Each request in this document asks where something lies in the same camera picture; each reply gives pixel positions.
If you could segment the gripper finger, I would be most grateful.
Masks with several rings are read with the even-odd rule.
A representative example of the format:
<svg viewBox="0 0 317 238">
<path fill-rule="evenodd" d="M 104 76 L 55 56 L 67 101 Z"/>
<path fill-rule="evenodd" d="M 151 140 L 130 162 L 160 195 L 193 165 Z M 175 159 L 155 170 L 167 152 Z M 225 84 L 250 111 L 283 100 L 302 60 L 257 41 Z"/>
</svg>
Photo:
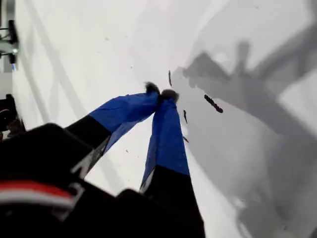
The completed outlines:
<svg viewBox="0 0 317 238">
<path fill-rule="evenodd" d="M 136 124 L 151 116 L 159 104 L 159 88 L 151 82 L 145 92 L 115 97 L 65 129 L 71 136 L 67 145 L 76 157 L 84 157 L 101 147 L 106 153 Z"/>
<path fill-rule="evenodd" d="M 204 221 L 192 186 L 176 103 L 163 90 L 154 113 L 140 192 L 147 199 L 150 224 L 163 237 L 204 238 Z"/>
</svg>

